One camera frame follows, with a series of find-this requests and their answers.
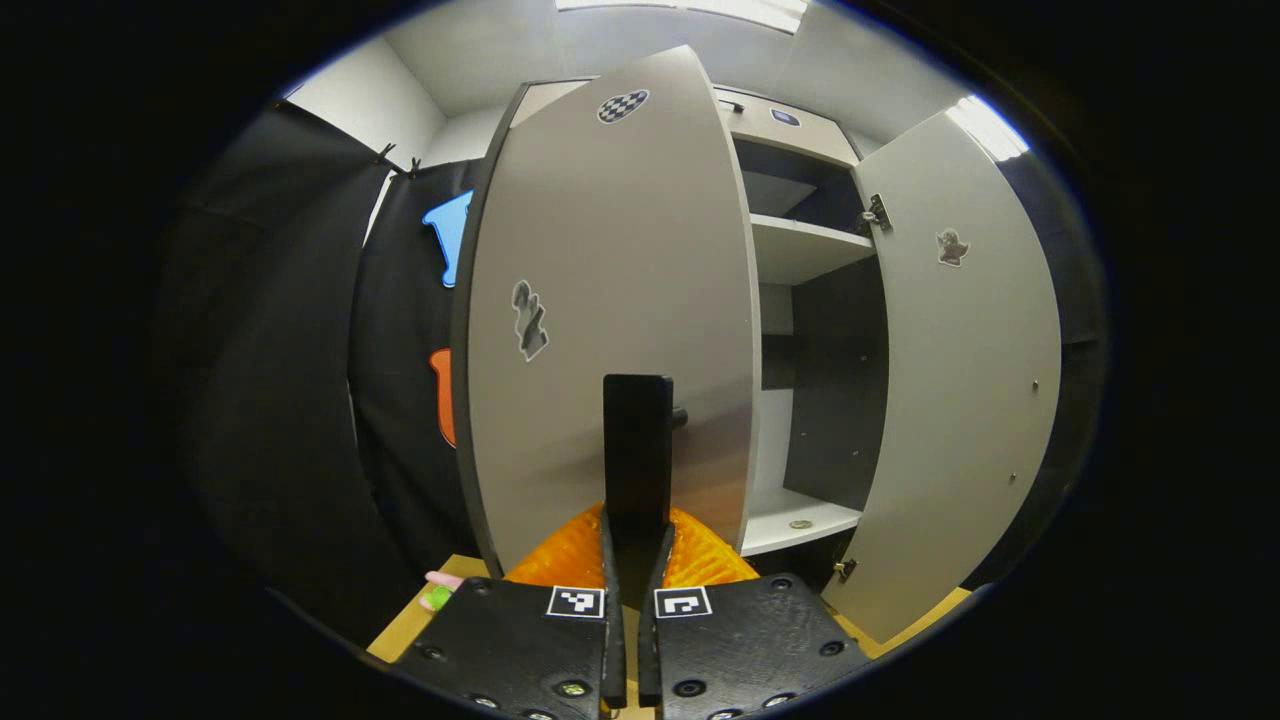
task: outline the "ceiling light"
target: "ceiling light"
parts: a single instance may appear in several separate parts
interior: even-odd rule
[[[973,136],[997,163],[1027,152],[1027,141],[991,105],[977,95],[947,109],[947,117]]]
[[[556,0],[557,10],[646,5],[714,13],[795,35],[809,0]]]

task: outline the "blue foam shape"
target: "blue foam shape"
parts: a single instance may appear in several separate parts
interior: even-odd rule
[[[440,250],[444,252],[444,275],[440,282],[444,283],[444,287],[453,287],[458,278],[462,228],[467,224],[467,209],[471,206],[474,192],[474,190],[468,190],[422,215],[422,224],[435,228],[435,236],[440,238]]]

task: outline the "door hinge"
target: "door hinge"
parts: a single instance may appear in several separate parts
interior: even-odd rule
[[[859,232],[870,237],[872,223],[879,225],[879,229],[887,231],[893,228],[893,223],[888,219],[888,210],[884,209],[884,200],[879,193],[872,195],[870,208],[861,214],[861,222],[859,223]]]
[[[849,579],[849,575],[854,573],[854,568],[858,568],[856,560],[845,560],[844,562],[836,562],[836,577],[840,578],[840,583],[844,584]]]

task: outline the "open cabinet door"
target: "open cabinet door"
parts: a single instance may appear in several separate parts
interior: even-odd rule
[[[672,378],[689,413],[672,505],[736,547],[759,300],[737,158],[694,51],[644,58],[511,123],[471,214],[454,415],[490,570],[604,498],[609,373]]]
[[[954,591],[1018,512],[1053,425],[1061,346],[1039,240],[964,129],[934,115],[852,172],[864,205],[878,196],[890,224],[872,229],[888,398],[845,553],[852,570],[823,597],[883,642]],[[960,245],[945,250],[948,231]]]

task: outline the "white shelf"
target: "white shelf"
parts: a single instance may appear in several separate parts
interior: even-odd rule
[[[823,502],[786,488],[768,488],[753,495],[742,537],[742,557],[791,547],[858,525],[858,510]],[[808,520],[812,527],[795,529],[791,523]]]
[[[751,213],[759,282],[800,284],[876,254],[865,237]]]

